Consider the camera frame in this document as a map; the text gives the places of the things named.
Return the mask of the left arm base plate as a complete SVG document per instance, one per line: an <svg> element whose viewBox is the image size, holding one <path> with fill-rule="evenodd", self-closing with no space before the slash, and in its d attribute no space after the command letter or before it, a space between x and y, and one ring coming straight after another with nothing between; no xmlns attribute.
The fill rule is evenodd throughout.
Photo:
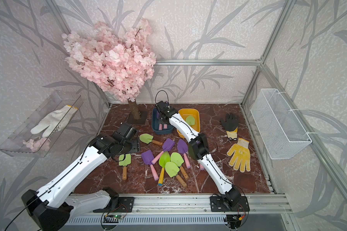
<svg viewBox="0 0 347 231"><path fill-rule="evenodd" d="M120 212L131 213L134 205L134 197L112 198L105 208L93 210L94 213Z"/></svg>

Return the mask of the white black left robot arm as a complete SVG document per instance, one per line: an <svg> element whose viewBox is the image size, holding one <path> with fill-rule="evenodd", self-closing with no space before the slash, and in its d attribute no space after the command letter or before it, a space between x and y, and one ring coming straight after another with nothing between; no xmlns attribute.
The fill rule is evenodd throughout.
<svg viewBox="0 0 347 231"><path fill-rule="evenodd" d="M72 192L99 165L130 154L137 145L136 133L137 129L121 123L111 136L96 136L82 154L53 180L22 195L26 211L40 230L58 231L71 218L118 207L119 195L110 187L84 196L74 196Z"/></svg>

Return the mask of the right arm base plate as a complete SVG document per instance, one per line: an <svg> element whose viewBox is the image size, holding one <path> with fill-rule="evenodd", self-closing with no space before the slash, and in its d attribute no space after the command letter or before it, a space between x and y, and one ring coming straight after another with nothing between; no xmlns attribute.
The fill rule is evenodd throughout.
<svg viewBox="0 0 347 231"><path fill-rule="evenodd" d="M210 196L210 206L212 212L249 212L250 207L248 198L241 196L240 199L234 202L229 202L226 198L218 194Z"/></svg>

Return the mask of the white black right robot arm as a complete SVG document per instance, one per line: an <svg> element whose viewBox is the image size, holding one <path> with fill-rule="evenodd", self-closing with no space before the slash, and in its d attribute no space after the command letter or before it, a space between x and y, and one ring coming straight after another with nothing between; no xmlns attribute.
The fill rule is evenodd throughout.
<svg viewBox="0 0 347 231"><path fill-rule="evenodd" d="M155 108L160 114L160 121L170 124L178 129L189 143L189 155L192 159L201 164L212 180L215 182L220 196L223 199L224 207L231 211L235 209L242 197L239 189L230 183L224 173L213 160L209 150L209 145L205 133L195 131L168 103L160 101Z"/></svg>

